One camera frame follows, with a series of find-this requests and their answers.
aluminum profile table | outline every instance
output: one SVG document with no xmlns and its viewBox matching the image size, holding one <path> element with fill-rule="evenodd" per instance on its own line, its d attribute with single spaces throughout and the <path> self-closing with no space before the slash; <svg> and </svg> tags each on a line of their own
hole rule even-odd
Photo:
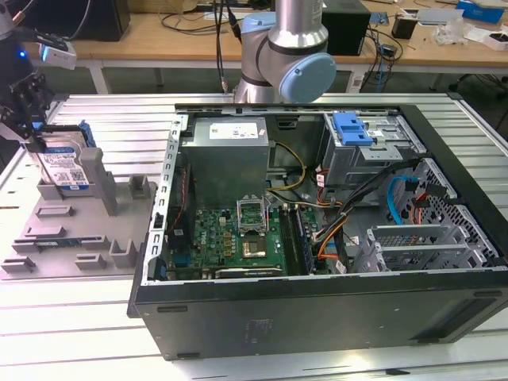
<svg viewBox="0 0 508 381">
<path fill-rule="evenodd" d="M 71 96 L 50 122 L 85 119 L 117 181 L 157 181 L 166 121 L 176 103 L 217 103 L 215 94 Z M 470 106 L 445 94 L 328 94 L 342 105 L 415 104 L 508 219 L 506 142 Z M 0 260 L 10 252 L 39 194 L 38 170 L 19 151 L 0 176 Z M 49 279 L 0 283 L 0 379 L 486 380 L 508 375 L 508 311 L 455 344 L 375 348 L 220 360 L 164 361 L 141 319 L 125 315 L 132 279 Z"/>
</svg>

robotic arm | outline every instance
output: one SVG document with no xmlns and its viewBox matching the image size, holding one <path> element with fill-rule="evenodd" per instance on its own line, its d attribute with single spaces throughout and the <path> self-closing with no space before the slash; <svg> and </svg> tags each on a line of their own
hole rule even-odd
<svg viewBox="0 0 508 381">
<path fill-rule="evenodd" d="M 308 103 L 332 85 L 336 64 L 326 53 L 323 0 L 276 0 L 276 13 L 253 13 L 242 25 L 238 103 Z"/>
<path fill-rule="evenodd" d="M 37 74 L 23 42 L 37 42 L 43 61 L 69 69 L 75 66 L 75 52 L 62 38 L 15 27 L 0 0 L 0 134 L 8 140 L 22 141 L 36 152 L 43 147 L 34 137 L 34 125 L 46 122 L 53 93 L 44 75 Z"/>
</svg>

sticker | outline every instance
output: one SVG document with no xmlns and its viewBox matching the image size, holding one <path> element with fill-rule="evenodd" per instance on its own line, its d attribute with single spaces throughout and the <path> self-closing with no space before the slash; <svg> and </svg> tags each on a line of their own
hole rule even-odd
<svg viewBox="0 0 508 381">
<path fill-rule="evenodd" d="M 256 123 L 213 123 L 210 139 L 257 139 Z"/>
<path fill-rule="evenodd" d="M 350 237 L 351 242 L 346 242 L 346 246 L 360 246 L 360 238 L 358 236 Z"/>
<path fill-rule="evenodd" d="M 337 260 L 337 263 L 335 265 L 335 268 L 337 269 L 337 271 L 339 271 L 341 274 L 345 274 L 346 271 L 348 270 L 343 264 L 342 262 L 340 262 L 339 260 Z"/>
<path fill-rule="evenodd" d="M 57 242 L 37 242 L 37 246 L 58 246 Z"/>
<path fill-rule="evenodd" d="M 76 163 L 78 155 L 72 147 L 46 148 L 40 157 L 56 186 L 70 191 L 88 189 L 90 183 L 81 166 Z"/>
<path fill-rule="evenodd" d="M 320 188 L 325 187 L 325 175 L 316 175 L 317 186 Z"/>
</svg>

floor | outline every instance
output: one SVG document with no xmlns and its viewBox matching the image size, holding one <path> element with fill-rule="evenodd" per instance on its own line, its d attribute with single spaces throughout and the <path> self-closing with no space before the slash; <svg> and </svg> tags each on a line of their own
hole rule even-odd
<svg viewBox="0 0 508 381">
<path fill-rule="evenodd" d="M 77 68 L 67 75 L 64 69 L 45 68 L 50 87 L 56 93 L 93 94 L 94 84 L 85 68 Z M 330 92 L 344 92 L 348 82 L 348 72 L 339 72 Z M 132 93 L 218 93 L 221 92 L 214 69 L 164 69 L 164 88 L 157 89 L 152 69 L 142 68 L 107 68 L 106 78 L 112 91 L 119 94 Z M 232 87 L 240 80 L 240 71 L 226 70 L 226 77 Z M 438 92 L 448 92 L 448 85 L 454 83 L 460 75 L 444 75 Z M 388 82 L 387 93 L 426 93 L 430 92 L 431 74 L 394 73 Z M 375 91 L 375 85 L 367 85 L 364 92 Z M 508 108 L 508 97 L 497 99 L 501 91 L 486 80 L 475 76 L 468 78 L 459 86 L 458 92 L 482 115 L 492 126 L 497 126 Z M 508 137 L 508 117 L 499 128 L 499 132 Z"/>
</svg>

motherboard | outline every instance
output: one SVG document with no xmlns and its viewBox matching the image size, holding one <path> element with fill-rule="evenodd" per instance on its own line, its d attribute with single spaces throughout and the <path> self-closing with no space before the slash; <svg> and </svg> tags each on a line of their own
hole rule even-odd
<svg viewBox="0 0 508 381">
<path fill-rule="evenodd" d="M 218 278 L 225 275 L 235 278 L 235 271 L 243 277 L 246 272 L 254 275 L 259 270 L 275 275 L 296 275 L 293 273 L 299 270 L 294 268 L 294 259 L 288 257 L 288 253 L 294 252 L 293 246 L 300 249 L 302 241 L 288 230 L 291 229 L 290 223 L 285 222 L 292 221 L 290 216 L 294 213 L 294 210 L 283 210 L 282 207 L 267 208 L 263 213 L 259 209 L 247 208 L 242 210 L 239 219 L 238 209 L 234 208 L 198 210 L 190 253 L 173 252 L 173 271 L 170 273 L 177 279 L 207 279 L 212 274 Z M 299 209 L 298 215 L 301 216 L 303 237 L 309 243 L 312 232 L 318 229 L 316 217 L 306 207 Z M 245 226 L 255 225 L 262 219 L 266 221 L 266 231 L 245 231 Z M 305 256 L 310 257 L 310 250 Z"/>
</svg>

